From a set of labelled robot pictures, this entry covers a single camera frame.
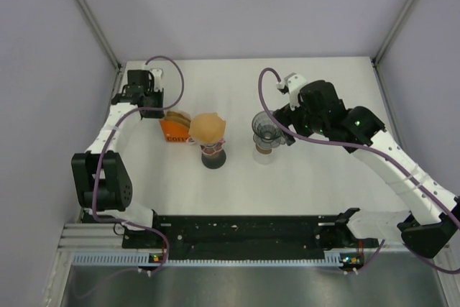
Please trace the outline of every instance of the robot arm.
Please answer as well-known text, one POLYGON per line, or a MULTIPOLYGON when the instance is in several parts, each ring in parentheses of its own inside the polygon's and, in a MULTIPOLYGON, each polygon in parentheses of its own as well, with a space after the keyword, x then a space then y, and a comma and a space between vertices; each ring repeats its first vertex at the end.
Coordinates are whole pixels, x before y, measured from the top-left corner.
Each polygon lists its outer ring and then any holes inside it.
POLYGON ((162 111, 135 112, 119 127, 115 125, 126 113, 138 107, 162 108, 162 70, 128 70, 127 77, 128 81, 122 92, 112 99, 107 120, 93 144, 85 152, 74 154, 71 162, 73 178, 79 204, 92 214, 91 203, 97 162, 106 140, 115 129, 116 134, 103 157, 97 214, 152 226, 155 212, 132 201, 132 182, 124 167, 122 155, 138 122, 143 118, 163 118, 164 114, 162 111))
MULTIPOLYGON (((420 182, 420 185, 414 185, 393 164, 373 152, 345 147, 350 154, 371 167, 404 201, 408 210, 368 212, 351 209, 338 218, 340 222, 334 227, 341 226, 343 231, 346 225, 356 239, 398 241, 423 257, 434 257, 453 236, 456 226, 419 187, 427 188, 460 218, 457 197, 422 170, 369 109, 360 106, 346 109, 331 83, 308 83, 304 77, 294 73, 277 87, 282 93, 290 95, 290 103, 273 114, 285 127, 293 125, 295 131, 305 137, 318 133, 335 142, 355 143, 379 150, 399 162, 420 182)), ((295 142, 289 134, 285 133, 285 137, 288 145, 295 142)))

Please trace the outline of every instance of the gray floor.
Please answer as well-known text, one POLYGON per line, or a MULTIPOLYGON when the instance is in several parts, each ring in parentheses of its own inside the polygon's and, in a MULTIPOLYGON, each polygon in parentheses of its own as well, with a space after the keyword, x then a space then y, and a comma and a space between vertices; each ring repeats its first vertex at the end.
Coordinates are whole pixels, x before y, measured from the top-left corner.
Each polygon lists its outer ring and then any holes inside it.
MULTIPOLYGON (((77 267, 84 293, 119 268, 77 267)), ((85 300, 64 306, 411 307, 447 306, 437 274, 407 254, 381 254, 358 276, 315 268, 171 267, 152 278, 126 272, 85 300)))

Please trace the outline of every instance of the brown coffee filter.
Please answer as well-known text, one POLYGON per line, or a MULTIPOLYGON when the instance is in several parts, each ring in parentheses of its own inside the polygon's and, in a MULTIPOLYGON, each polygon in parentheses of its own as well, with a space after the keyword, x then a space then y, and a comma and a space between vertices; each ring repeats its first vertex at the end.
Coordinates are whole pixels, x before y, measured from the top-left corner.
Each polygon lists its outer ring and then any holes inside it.
POLYGON ((224 136, 225 126, 217 113, 202 113, 192 119, 188 134, 203 144, 211 144, 224 136))

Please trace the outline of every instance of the orange box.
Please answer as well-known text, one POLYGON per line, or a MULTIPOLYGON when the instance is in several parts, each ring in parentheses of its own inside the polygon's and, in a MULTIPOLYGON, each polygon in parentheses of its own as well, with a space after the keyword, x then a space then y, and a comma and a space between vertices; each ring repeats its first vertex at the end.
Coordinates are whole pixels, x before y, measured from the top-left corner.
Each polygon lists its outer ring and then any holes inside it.
POLYGON ((160 120, 160 125, 166 142, 185 143, 190 136, 188 134, 188 128, 177 122, 170 122, 162 119, 160 120))

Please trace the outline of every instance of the white wall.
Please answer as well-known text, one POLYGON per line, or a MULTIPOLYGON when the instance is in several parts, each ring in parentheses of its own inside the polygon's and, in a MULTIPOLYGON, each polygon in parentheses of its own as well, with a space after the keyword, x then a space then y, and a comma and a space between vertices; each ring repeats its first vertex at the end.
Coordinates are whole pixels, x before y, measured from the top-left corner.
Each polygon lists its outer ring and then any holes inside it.
POLYGON ((122 60, 373 56, 405 0, 87 0, 122 60))
POLYGON ((460 195, 460 0, 420 0, 382 62, 410 154, 460 195))
POLYGON ((73 0, 0 0, 0 299, 36 307, 114 70, 73 0))

